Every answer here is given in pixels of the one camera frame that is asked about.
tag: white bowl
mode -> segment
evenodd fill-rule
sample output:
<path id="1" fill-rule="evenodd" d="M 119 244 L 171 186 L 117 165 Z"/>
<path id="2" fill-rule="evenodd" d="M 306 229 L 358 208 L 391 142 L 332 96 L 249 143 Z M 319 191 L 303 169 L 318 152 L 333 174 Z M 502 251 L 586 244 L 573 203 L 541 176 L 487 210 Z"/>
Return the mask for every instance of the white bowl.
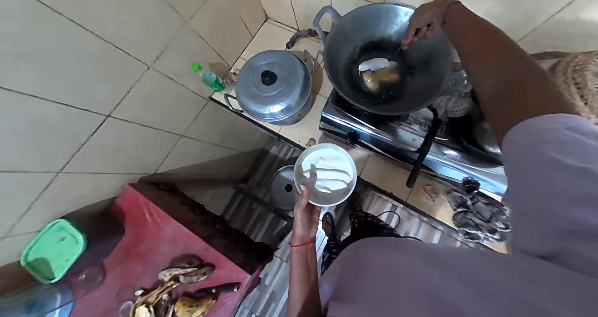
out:
<path id="1" fill-rule="evenodd" d="M 357 168 L 355 168 L 355 162 L 353 161 L 353 159 L 351 158 L 351 156 L 349 155 L 349 153 L 347 153 L 347 151 L 345 149 L 341 148 L 338 145 L 330 144 L 330 143 L 316 144 L 316 145 L 310 146 L 305 151 L 303 151 L 301 153 L 301 155 L 299 155 L 299 158 L 297 159 L 297 161 L 295 163 L 295 169 L 293 171 L 293 176 L 295 179 L 295 186 L 297 187 L 297 190 L 299 191 L 299 193 L 301 193 L 301 191 L 302 191 L 301 184 L 307 180 L 307 178 L 305 176 L 303 176 L 303 172 L 304 172 L 303 167 L 302 167 L 303 161 L 305 160 L 305 158 L 308 155 L 314 153 L 315 151 L 326 149 L 326 148 L 331 148 L 331 149 L 338 151 L 344 158 L 347 159 L 347 161 L 351 165 L 351 168 L 353 171 L 353 178 L 351 179 L 351 182 L 347 185 L 346 188 L 343 188 L 341 190 L 336 190 L 331 193 L 318 191 L 318 190 L 316 190 L 315 187 L 310 188 L 311 195 L 310 195 L 309 202 L 316 206 L 321 206 L 321 207 L 335 206 L 335 205 L 338 205 L 338 204 L 342 203 L 343 201 L 347 200 L 347 198 L 349 198 L 351 193 L 353 193 L 353 190 L 355 189 L 355 184 L 357 183 Z"/>

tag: electrical cord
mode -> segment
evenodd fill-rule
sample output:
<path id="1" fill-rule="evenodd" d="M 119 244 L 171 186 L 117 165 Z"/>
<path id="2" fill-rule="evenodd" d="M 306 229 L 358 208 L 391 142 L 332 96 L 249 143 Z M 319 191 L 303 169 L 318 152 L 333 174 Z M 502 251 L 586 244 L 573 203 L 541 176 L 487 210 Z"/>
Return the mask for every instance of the electrical cord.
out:
<path id="1" fill-rule="evenodd" d="M 378 214 L 378 215 L 376 215 L 376 216 L 377 216 L 378 218 L 380 218 L 380 215 L 383 215 L 383 214 L 385 214 L 385 213 L 394 213 L 394 214 L 396 214 L 396 216 L 399 218 L 399 222 L 397 222 L 397 223 L 396 223 L 396 226 L 394 226 L 393 228 L 394 228 L 394 229 L 396 229 L 397 227 L 399 227 L 399 225 L 401 224 L 401 216 L 400 216 L 398 213 L 396 213 L 395 211 L 384 211 L 384 212 L 382 212 L 381 214 Z"/>
<path id="2" fill-rule="evenodd" d="M 402 239 L 418 240 L 418 241 L 421 241 L 421 242 L 423 242 L 423 240 L 422 240 L 422 239 L 420 239 L 420 238 L 418 238 L 418 237 L 415 237 L 415 236 L 402 236 L 401 238 L 402 238 Z"/>

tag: white batter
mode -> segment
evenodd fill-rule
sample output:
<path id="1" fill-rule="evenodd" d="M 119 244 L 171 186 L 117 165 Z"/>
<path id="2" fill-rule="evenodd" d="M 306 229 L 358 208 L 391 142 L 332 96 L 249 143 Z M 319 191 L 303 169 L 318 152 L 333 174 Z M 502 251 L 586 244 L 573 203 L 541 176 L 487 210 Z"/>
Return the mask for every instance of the white batter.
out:
<path id="1" fill-rule="evenodd" d="M 323 193 L 345 189 L 353 180 L 352 162 L 333 148 L 310 153 L 302 162 L 306 184 Z"/>

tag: red table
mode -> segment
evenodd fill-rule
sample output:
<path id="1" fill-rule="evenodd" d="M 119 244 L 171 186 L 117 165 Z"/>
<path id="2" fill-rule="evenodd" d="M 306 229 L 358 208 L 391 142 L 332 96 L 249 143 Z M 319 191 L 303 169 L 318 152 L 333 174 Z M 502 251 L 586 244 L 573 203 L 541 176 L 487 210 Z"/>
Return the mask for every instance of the red table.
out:
<path id="1" fill-rule="evenodd" d="M 241 289 L 221 294 L 207 316 L 228 317 L 235 313 L 245 292 L 250 289 L 252 279 L 259 275 L 269 260 L 263 260 L 262 265 L 249 274 L 199 238 L 197 232 L 191 231 L 193 229 L 180 223 L 189 221 L 190 218 L 185 216 L 190 214 L 186 214 L 185 208 L 169 197 L 168 192 L 150 185 L 125 187 L 111 208 L 111 212 L 123 222 L 124 236 L 103 261 L 107 271 L 104 282 L 97 290 L 75 302 L 71 316 L 118 316 L 118 309 L 124 301 L 135 300 L 133 293 L 136 290 L 157 286 L 158 272 L 168 267 L 173 258 L 188 253 L 215 264 L 216 270 L 205 281 L 179 285 L 173 292 L 179 294 L 222 283 L 240 282 Z"/>

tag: tiled countertop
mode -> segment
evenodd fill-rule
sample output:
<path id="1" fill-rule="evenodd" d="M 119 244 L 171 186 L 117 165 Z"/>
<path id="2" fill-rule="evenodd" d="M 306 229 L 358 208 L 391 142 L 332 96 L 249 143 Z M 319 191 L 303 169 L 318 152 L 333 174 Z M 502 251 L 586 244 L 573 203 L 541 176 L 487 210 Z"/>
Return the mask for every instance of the tiled countertop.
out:
<path id="1" fill-rule="evenodd" d="M 261 51 L 272 49 L 284 50 L 285 44 L 294 32 L 295 31 L 290 27 L 283 26 L 275 21 L 266 21 L 256 34 L 255 38 L 253 38 L 251 43 L 243 51 L 240 58 L 235 62 L 233 68 L 240 69 L 247 59 Z M 303 50 L 308 50 L 314 58 L 316 58 L 316 62 L 318 63 L 318 67 L 313 74 L 313 94 L 316 94 L 316 98 L 311 107 L 311 111 L 305 118 L 296 124 L 285 125 L 282 127 L 258 120 L 254 121 L 261 124 L 272 133 L 276 133 L 303 147 L 305 147 L 310 138 L 314 138 L 318 144 L 335 143 L 342 146 L 355 160 L 357 171 L 364 180 L 378 186 L 388 193 L 392 193 L 395 197 L 407 201 L 409 204 L 426 212 L 434 218 L 437 218 L 445 224 L 454 227 L 452 221 L 453 210 L 446 198 L 442 196 L 442 194 L 450 189 L 450 185 L 434 180 L 428 176 L 420 175 L 415 182 L 415 186 L 409 189 L 405 186 L 407 177 L 410 173 L 409 167 L 402 166 L 398 162 L 389 160 L 365 149 L 338 142 L 323 134 L 319 129 L 320 115 L 322 114 L 322 109 L 333 89 L 324 70 L 324 46 L 318 38 L 302 38 L 291 49 L 291 51 Z M 215 92 L 212 95 L 212 98 L 225 104 L 222 92 Z M 231 103 L 234 107 L 239 107 L 234 100 L 231 101 Z M 429 187 L 438 190 L 441 196 L 435 199 L 435 201 L 430 201 L 429 197 L 426 197 L 425 192 L 421 191 L 422 187 L 425 185 L 429 185 Z M 506 252 L 505 244 L 486 245 L 499 252 Z"/>

